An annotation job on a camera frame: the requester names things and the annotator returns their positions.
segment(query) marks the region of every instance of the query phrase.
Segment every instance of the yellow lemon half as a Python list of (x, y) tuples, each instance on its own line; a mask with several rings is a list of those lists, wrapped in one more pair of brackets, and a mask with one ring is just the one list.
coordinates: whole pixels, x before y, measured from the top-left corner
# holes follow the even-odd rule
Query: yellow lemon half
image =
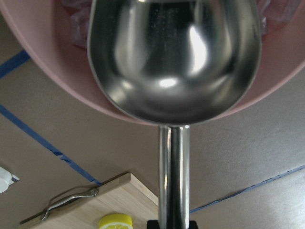
[(132, 229), (132, 218), (125, 214), (111, 214), (100, 219), (99, 229)]

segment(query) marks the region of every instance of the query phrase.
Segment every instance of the pink bowl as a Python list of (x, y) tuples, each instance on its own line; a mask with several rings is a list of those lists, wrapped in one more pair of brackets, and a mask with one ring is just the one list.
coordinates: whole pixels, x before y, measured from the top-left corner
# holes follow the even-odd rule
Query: pink bowl
[[(58, 0), (2, 0), (0, 10), (32, 59), (68, 93), (105, 114), (136, 123), (102, 94), (84, 49), (71, 44), (70, 15)], [(288, 25), (270, 24), (263, 37), (257, 77), (243, 99), (219, 117), (238, 112), (274, 92), (305, 66), (305, 0)]]

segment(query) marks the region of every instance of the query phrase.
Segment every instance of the white cap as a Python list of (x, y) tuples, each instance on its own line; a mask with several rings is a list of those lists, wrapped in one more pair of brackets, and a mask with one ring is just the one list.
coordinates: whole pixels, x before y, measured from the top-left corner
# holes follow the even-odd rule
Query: white cap
[(8, 189), (11, 181), (11, 173), (0, 167), (0, 193)]

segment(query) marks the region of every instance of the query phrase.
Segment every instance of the metal handle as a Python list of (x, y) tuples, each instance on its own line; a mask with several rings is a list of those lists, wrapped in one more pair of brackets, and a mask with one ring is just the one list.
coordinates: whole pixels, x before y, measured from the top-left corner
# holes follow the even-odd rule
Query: metal handle
[(89, 191), (85, 191), (85, 192), (77, 193), (77, 194), (72, 194), (68, 197), (62, 198), (62, 199), (56, 201), (55, 203), (53, 203), (51, 206), (49, 206), (44, 211), (44, 214), (41, 216), (41, 220), (45, 221), (49, 216), (49, 212), (56, 207), (59, 207), (59, 206), (65, 204), (65, 203), (67, 203), (67, 202), (69, 202), (73, 199), (76, 199), (76, 198), (95, 197), (98, 193), (99, 193), (99, 190), (97, 188), (93, 188), (93, 189), (90, 189)]
[(190, 127), (160, 126), (159, 226), (189, 228)]

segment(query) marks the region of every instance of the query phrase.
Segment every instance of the wooden board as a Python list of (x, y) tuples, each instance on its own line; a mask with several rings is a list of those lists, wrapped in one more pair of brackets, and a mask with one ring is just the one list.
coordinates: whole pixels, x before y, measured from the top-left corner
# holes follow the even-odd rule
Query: wooden board
[(101, 217), (111, 213), (130, 215), (134, 229), (146, 229), (147, 220), (158, 219), (158, 198), (131, 173), (99, 187), (94, 198), (78, 199), (20, 225), (20, 229), (97, 229)]

